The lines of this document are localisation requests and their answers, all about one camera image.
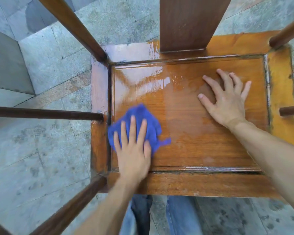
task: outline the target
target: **person's left arm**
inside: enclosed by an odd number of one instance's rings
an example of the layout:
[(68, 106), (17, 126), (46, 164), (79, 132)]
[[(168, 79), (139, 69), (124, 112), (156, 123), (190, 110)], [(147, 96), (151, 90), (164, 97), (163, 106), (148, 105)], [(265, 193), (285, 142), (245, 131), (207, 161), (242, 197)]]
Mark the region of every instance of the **person's left arm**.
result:
[(120, 146), (118, 133), (114, 132), (114, 145), (118, 155), (120, 177), (106, 199), (96, 211), (75, 231), (78, 235), (118, 235), (122, 221), (140, 182), (150, 168), (151, 148), (145, 141), (147, 121), (144, 119), (136, 142), (135, 117), (131, 117), (129, 140), (125, 122), (121, 123)]

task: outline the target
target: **finger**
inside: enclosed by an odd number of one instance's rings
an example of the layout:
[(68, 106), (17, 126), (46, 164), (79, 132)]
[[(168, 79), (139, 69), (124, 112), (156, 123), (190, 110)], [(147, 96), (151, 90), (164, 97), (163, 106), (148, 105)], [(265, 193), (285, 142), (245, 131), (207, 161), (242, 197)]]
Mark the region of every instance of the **finger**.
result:
[(141, 125), (140, 130), (139, 130), (139, 134), (138, 134), (138, 137), (137, 137), (137, 144), (138, 145), (142, 146), (144, 144), (146, 131), (147, 131), (147, 120), (143, 119), (142, 125)]
[(233, 91), (233, 81), (228, 76), (228, 74), (222, 71), (221, 69), (217, 69), (217, 73), (220, 75), (220, 77), (224, 81), (224, 89), (226, 91)]
[(136, 142), (136, 119), (135, 116), (131, 116), (131, 125), (129, 127), (129, 144), (133, 145)]
[(250, 88), (251, 88), (251, 81), (248, 81), (248, 82), (245, 84), (244, 90), (242, 91), (242, 94), (241, 94), (241, 98), (243, 99), (243, 101), (246, 100)]
[(145, 159), (147, 159), (147, 161), (150, 164), (150, 159), (151, 159), (151, 146), (150, 146), (150, 144), (149, 144), (148, 141), (146, 141), (144, 143), (144, 156), (145, 156)]
[(243, 89), (243, 82), (241, 81), (241, 79), (235, 75), (235, 73), (230, 73), (229, 76), (232, 78), (232, 80), (234, 81), (234, 92), (236, 94), (241, 94), (242, 89)]
[(114, 131), (113, 142), (114, 142), (115, 151), (117, 152), (117, 154), (119, 154), (121, 152), (121, 146), (120, 146), (119, 135), (117, 131)]
[(221, 86), (219, 85), (219, 83), (217, 83), (214, 79), (212, 79), (208, 76), (203, 76), (203, 79), (211, 87), (212, 91), (216, 95), (216, 98), (219, 99), (223, 94), (223, 90), (222, 90)]
[(122, 148), (128, 145), (125, 121), (121, 122), (121, 143), (122, 143)]
[(198, 99), (209, 113), (212, 112), (212, 110), (215, 108), (214, 104), (204, 94), (199, 94)]

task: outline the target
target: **forearm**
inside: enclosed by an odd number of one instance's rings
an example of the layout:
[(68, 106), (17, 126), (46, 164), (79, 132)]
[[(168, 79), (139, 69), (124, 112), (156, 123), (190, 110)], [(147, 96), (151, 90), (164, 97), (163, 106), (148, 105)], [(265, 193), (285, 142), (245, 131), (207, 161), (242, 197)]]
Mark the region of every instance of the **forearm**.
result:
[(271, 178), (278, 192), (294, 207), (294, 145), (247, 121), (229, 129)]
[(133, 194), (135, 183), (119, 178), (106, 199), (96, 211), (75, 231), (77, 235), (118, 235)]

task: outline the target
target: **pant leg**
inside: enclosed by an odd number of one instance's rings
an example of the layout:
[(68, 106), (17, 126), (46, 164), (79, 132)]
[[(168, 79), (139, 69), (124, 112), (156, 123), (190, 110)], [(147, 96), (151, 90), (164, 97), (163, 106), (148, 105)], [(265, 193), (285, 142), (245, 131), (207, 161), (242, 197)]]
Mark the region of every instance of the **pant leg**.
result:
[(171, 235), (203, 235), (191, 196), (168, 196), (166, 217)]
[(119, 235), (149, 235), (151, 195), (134, 194), (127, 207)]

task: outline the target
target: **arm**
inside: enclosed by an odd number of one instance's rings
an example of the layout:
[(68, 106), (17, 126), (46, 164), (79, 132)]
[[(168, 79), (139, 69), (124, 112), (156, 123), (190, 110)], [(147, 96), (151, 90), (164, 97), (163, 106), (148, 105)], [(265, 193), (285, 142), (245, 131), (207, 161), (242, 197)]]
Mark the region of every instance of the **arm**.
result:
[(218, 123), (235, 135), (294, 208), (294, 145), (258, 129), (245, 119), (244, 102), (251, 87), (250, 81), (243, 89), (243, 83), (234, 73), (226, 74), (220, 69), (217, 72), (224, 81), (225, 90), (215, 80), (204, 76), (217, 102), (214, 105), (205, 95), (199, 94), (200, 102)]
[(77, 235), (118, 235), (122, 221), (134, 192), (147, 176), (150, 168), (151, 148), (144, 142), (147, 122), (144, 119), (136, 142), (135, 117), (131, 117), (129, 141), (125, 122), (121, 123), (120, 146), (118, 133), (114, 132), (114, 145), (118, 155), (120, 177), (107, 198), (96, 211), (75, 231)]

